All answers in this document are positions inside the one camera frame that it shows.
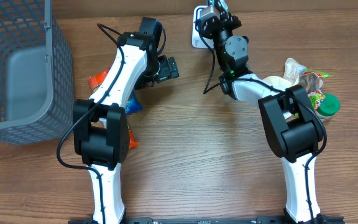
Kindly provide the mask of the teal snack packet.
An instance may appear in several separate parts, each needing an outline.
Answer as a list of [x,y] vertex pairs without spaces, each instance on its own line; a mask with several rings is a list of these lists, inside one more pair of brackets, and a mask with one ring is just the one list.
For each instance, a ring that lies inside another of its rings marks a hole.
[[225,2],[225,0],[207,0],[208,5],[212,5],[214,6],[216,9],[222,9],[227,11],[228,10],[228,6]]

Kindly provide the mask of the blue Oreo cookie pack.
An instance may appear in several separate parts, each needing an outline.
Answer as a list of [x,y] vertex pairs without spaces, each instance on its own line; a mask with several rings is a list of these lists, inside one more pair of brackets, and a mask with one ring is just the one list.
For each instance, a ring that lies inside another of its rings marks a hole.
[[129,96],[129,99],[126,103],[125,110],[126,110],[126,115],[131,115],[138,111],[143,110],[142,105],[137,101],[134,91],[132,91]]

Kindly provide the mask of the red snack packet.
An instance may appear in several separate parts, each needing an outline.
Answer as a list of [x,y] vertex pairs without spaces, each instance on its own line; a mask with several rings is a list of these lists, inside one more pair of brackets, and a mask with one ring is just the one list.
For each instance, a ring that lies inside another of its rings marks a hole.
[[[92,93],[96,92],[98,88],[101,86],[102,82],[107,77],[109,70],[110,67],[107,67],[99,74],[89,77],[89,87],[91,88]],[[134,139],[133,132],[131,131],[130,128],[129,128],[129,140],[130,140],[129,149],[133,149],[139,145],[139,143]]]

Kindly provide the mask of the beige paper bag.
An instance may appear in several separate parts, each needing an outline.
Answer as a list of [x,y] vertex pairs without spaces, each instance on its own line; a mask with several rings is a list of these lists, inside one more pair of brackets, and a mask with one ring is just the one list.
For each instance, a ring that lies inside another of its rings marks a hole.
[[284,64],[283,77],[269,76],[267,78],[264,78],[264,81],[271,85],[288,88],[299,84],[299,77],[305,69],[306,67],[304,65],[299,64],[295,59],[287,58]]

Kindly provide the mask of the green snack packet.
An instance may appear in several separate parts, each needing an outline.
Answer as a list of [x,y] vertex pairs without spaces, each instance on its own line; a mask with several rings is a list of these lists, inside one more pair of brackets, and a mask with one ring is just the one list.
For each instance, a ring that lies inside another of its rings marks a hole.
[[325,100],[325,95],[322,91],[323,80],[332,77],[331,74],[321,72],[318,70],[304,69],[300,72],[296,85],[301,85],[307,92],[311,105],[316,111]]

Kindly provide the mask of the green lid jar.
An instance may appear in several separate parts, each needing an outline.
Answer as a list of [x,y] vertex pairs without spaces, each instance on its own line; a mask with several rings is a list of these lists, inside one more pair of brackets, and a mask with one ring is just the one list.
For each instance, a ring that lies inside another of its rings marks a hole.
[[320,103],[316,110],[319,119],[324,122],[334,116],[341,108],[339,99],[332,94],[326,94],[325,99]]

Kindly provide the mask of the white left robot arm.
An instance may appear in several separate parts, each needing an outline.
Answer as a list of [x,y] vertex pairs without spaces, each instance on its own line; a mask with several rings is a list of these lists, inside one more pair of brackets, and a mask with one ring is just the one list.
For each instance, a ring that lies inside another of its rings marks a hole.
[[179,76],[174,58],[162,55],[165,37],[161,23],[141,20],[137,32],[125,32],[115,41],[116,58],[106,78],[88,100],[73,107],[75,152],[81,156],[93,185],[94,213],[89,223],[121,223],[121,165],[130,148],[126,105],[133,90]]

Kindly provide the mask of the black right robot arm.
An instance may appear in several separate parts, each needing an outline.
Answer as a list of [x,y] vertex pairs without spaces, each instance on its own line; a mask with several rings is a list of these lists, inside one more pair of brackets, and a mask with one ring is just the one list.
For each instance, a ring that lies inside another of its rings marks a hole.
[[195,20],[201,41],[213,41],[208,49],[213,65],[222,71],[218,85],[223,93],[260,110],[268,145],[283,164],[286,222],[322,223],[314,165],[326,146],[326,130],[301,85],[286,88],[269,84],[250,70],[249,40],[233,33],[240,26],[240,20],[229,13],[224,1],[209,1]]

